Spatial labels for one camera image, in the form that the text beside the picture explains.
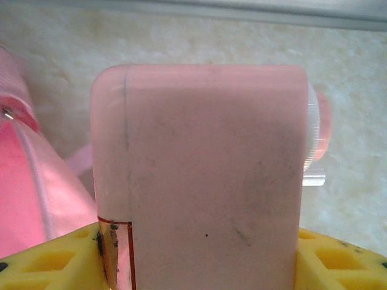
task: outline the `white marble surface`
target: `white marble surface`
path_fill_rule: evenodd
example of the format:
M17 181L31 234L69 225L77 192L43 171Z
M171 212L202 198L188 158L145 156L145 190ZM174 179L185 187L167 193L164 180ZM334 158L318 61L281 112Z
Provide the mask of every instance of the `white marble surface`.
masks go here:
M304 190L301 226L387 256L387 33L6 4L0 43L26 59L37 116L62 157L89 142L89 91L109 66L303 66L334 129L326 185Z

